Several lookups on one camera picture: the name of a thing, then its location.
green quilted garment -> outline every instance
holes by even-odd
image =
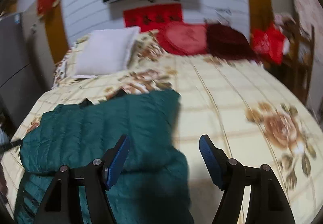
[[[127,134],[128,157],[117,184],[107,192],[117,223],[193,223],[186,158],[171,140],[178,99],[173,90],[152,91],[86,107],[58,105],[43,114],[20,149],[26,172],[17,195],[17,222],[33,222],[52,179],[46,174],[63,164],[85,166]],[[91,223],[84,187],[80,202],[84,223]]]

red plastic bag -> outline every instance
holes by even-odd
[[[252,49],[263,59],[281,64],[285,36],[272,24],[266,31],[253,31]]]

white paneled wall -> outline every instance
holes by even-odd
[[[173,3],[156,0],[154,4]],[[180,0],[184,21],[200,23],[204,18],[217,17],[216,9],[230,9],[232,27],[249,37],[248,0]],[[62,10],[68,42],[92,30],[123,28],[123,11],[152,5],[148,1],[121,0],[104,4],[102,0],[62,0]]]

pillow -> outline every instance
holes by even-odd
[[[93,31],[76,58],[73,78],[91,78],[126,70],[139,27]]]

bed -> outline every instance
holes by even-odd
[[[141,94],[172,87],[181,95],[172,139],[187,158],[195,223],[211,223],[222,197],[199,152],[203,134],[243,165],[269,164],[296,223],[311,223],[323,205],[323,134],[302,103],[254,62],[168,54],[158,46],[154,33],[140,34],[128,70],[91,79],[71,78],[88,36],[76,41],[58,68],[54,89],[39,98],[13,140],[37,127],[42,114],[58,104],[80,103],[84,98],[98,104],[120,88]],[[7,209],[12,214],[24,174],[19,147],[5,153],[1,164],[8,187]],[[249,197],[250,187],[246,187],[238,223],[245,222]]]

